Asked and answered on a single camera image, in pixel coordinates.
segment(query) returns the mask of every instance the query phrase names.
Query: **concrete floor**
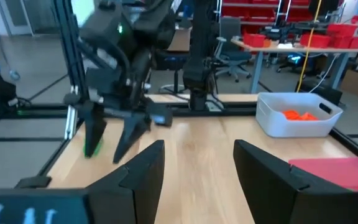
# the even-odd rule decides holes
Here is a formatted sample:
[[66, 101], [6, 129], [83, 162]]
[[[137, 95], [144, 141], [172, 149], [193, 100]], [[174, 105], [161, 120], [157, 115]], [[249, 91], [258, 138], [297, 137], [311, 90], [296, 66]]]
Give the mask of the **concrete floor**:
[[[16, 82], [17, 94], [31, 98], [37, 92], [58, 80], [67, 69], [62, 55], [60, 41], [56, 37], [15, 37], [4, 40], [8, 60], [21, 74]], [[1, 74], [6, 80], [9, 68], [0, 50]], [[275, 68], [264, 68], [261, 81], [273, 91], [293, 91], [298, 79], [294, 73], [275, 73]], [[172, 83], [173, 73], [155, 71], [152, 75], [151, 92], [159, 86]], [[243, 93], [249, 87], [249, 80], [240, 77], [235, 83], [231, 77], [218, 80], [220, 93]], [[60, 103], [69, 91], [70, 82], [64, 78], [45, 93], [32, 100], [33, 103]], [[265, 91], [261, 86], [258, 91]], [[346, 110], [336, 127], [346, 134], [358, 134], [358, 97], [344, 93], [342, 102]], [[3, 120], [0, 121], [0, 137], [63, 137], [64, 119], [48, 120]], [[0, 187], [13, 187], [23, 177], [36, 175], [59, 142], [0, 142]]]

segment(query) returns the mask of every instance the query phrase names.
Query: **office chair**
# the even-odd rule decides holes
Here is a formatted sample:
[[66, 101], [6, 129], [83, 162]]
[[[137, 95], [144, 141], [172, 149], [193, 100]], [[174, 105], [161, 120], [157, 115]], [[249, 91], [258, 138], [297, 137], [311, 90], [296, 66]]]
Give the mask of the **office chair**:
[[250, 73], [244, 68], [244, 64], [252, 57], [251, 53], [243, 52], [238, 46], [230, 43], [230, 40], [238, 35], [241, 35], [240, 18], [222, 17], [220, 36], [216, 38], [219, 44], [214, 53], [215, 59], [221, 63], [221, 67], [217, 68], [216, 77], [228, 73], [234, 76], [236, 82], [239, 82], [238, 74], [244, 74], [247, 78], [251, 77]]

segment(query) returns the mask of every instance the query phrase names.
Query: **orange object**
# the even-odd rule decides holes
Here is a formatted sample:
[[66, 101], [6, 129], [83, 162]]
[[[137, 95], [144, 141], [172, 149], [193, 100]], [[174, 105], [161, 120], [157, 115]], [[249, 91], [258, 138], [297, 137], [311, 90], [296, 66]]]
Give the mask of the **orange object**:
[[300, 114], [295, 110], [286, 110], [283, 111], [283, 114], [286, 119], [292, 121], [318, 121], [318, 118], [313, 116], [311, 113], [305, 113], [304, 115], [300, 116]]
[[311, 113], [305, 113], [304, 115], [300, 116], [300, 118], [303, 121], [318, 121], [318, 119]]
[[272, 44], [272, 41], [271, 40], [265, 40], [264, 41], [264, 47], [270, 47], [270, 45]]
[[299, 119], [299, 113], [295, 110], [287, 110], [283, 111], [284, 116], [289, 120], [298, 120]]

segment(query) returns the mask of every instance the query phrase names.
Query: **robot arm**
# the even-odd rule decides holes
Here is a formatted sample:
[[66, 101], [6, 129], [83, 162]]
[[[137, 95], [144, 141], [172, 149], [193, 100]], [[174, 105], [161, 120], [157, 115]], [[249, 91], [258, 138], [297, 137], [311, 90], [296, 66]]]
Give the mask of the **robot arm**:
[[138, 4], [102, 1], [80, 28], [83, 42], [104, 50], [117, 62], [112, 69], [87, 71], [88, 86], [95, 88], [103, 99], [95, 103], [72, 95], [65, 98], [85, 120], [87, 157], [93, 155], [106, 127], [104, 107], [112, 111], [113, 116], [130, 112], [129, 116], [123, 116], [124, 130], [114, 163], [150, 129], [151, 119], [159, 125], [172, 125], [172, 112], [146, 98], [143, 83], [151, 68], [152, 48], [166, 49], [173, 39], [180, 3], [181, 0], [151, 0], [144, 7], [138, 7]]
[[173, 39], [180, 3], [181, 0], [154, 0], [144, 7], [134, 7], [102, 1], [80, 29], [84, 42], [116, 59], [120, 72], [111, 75], [119, 75], [114, 79], [118, 86], [114, 91], [120, 93], [110, 94], [130, 97], [131, 108], [139, 104], [141, 84], [151, 67], [151, 49], [166, 49]]

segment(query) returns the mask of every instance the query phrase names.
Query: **red bin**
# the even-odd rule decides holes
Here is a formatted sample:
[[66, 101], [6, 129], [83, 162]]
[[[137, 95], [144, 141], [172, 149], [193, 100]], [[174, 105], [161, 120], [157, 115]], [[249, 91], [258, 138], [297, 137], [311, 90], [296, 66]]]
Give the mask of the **red bin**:
[[[307, 47], [309, 43], [310, 34], [303, 34], [300, 39], [300, 44]], [[314, 34], [311, 37], [310, 47], [313, 48], [327, 48], [331, 41], [331, 37], [325, 35]]]
[[352, 42], [352, 37], [335, 36], [331, 39], [329, 46], [337, 49], [348, 49]]
[[341, 37], [353, 37], [357, 26], [349, 24], [330, 24], [327, 27], [327, 35], [339, 35]]
[[349, 46], [350, 49], [358, 49], [358, 37], [353, 37], [351, 44]]
[[247, 34], [243, 36], [243, 42], [251, 47], [264, 47], [266, 36], [260, 34]]

